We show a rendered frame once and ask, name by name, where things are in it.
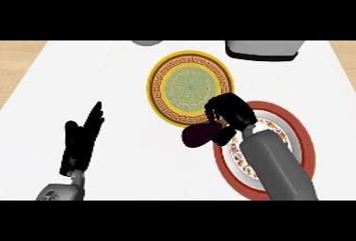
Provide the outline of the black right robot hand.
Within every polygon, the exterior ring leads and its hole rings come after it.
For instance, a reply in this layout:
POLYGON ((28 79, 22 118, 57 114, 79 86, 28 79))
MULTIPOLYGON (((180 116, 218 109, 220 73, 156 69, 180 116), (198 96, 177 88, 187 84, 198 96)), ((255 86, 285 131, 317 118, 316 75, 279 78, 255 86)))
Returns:
POLYGON ((218 146, 227 144, 236 132, 242 133, 243 138, 252 135, 257 118, 249 105, 232 92, 212 97, 204 105, 204 109, 211 123, 218 119, 224 119, 227 123, 227 127, 212 138, 212 142, 218 146))

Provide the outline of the red rimmed white plate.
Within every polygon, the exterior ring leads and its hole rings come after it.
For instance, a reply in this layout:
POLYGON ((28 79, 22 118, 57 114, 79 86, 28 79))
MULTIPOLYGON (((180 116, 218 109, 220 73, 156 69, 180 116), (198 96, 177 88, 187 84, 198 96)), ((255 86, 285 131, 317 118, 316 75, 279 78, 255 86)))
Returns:
MULTIPOLYGON (((314 146, 300 120, 276 104, 251 101, 248 105, 257 118, 254 132, 271 130, 279 135, 308 177, 313 177, 316 169, 314 146)), ((270 197, 239 150, 240 143, 242 134, 236 133, 223 147, 212 144, 217 167, 227 184, 246 199, 267 200, 270 197)))

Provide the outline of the grey round object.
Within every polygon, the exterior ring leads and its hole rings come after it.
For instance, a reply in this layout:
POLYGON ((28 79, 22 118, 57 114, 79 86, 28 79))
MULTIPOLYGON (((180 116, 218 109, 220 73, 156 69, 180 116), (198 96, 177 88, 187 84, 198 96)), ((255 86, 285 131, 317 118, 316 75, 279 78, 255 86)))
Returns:
POLYGON ((155 46, 162 40, 133 40, 131 42, 139 46, 155 46))

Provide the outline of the yellow green patterned plate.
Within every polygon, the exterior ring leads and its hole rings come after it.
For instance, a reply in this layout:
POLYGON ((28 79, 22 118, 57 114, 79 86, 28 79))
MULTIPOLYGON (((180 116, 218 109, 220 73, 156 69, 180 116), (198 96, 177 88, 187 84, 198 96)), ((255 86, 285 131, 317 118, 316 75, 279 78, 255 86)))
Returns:
POLYGON ((201 51, 178 51, 153 65, 147 77, 147 99, 156 115, 174 126, 208 122, 204 105, 233 91, 224 63, 201 51))

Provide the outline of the dark purple eggplant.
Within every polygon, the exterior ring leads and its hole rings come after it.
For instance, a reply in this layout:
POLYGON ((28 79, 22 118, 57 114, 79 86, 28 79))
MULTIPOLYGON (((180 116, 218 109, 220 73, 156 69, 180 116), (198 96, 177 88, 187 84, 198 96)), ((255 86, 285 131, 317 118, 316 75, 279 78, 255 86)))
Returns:
POLYGON ((202 123, 187 126, 181 131, 181 142, 186 147, 198 148, 220 133, 223 126, 220 123, 202 123))

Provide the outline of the grey appliance with black base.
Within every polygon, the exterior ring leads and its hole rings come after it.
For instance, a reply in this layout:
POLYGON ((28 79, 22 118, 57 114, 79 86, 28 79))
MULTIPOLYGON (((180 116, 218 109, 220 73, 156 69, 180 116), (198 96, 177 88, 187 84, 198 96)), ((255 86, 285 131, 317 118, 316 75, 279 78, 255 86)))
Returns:
POLYGON ((302 40, 227 40, 226 54, 252 61, 292 61, 302 40))

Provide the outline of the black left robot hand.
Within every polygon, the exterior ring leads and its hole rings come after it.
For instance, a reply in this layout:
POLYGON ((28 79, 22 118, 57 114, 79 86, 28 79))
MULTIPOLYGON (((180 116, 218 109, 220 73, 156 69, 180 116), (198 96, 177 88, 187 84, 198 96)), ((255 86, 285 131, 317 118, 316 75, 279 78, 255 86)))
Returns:
POLYGON ((59 166, 59 174, 62 176, 68 176, 74 170, 87 170, 103 122, 102 103, 97 102, 90 110, 82 126, 72 120, 65 123, 65 150, 59 166))

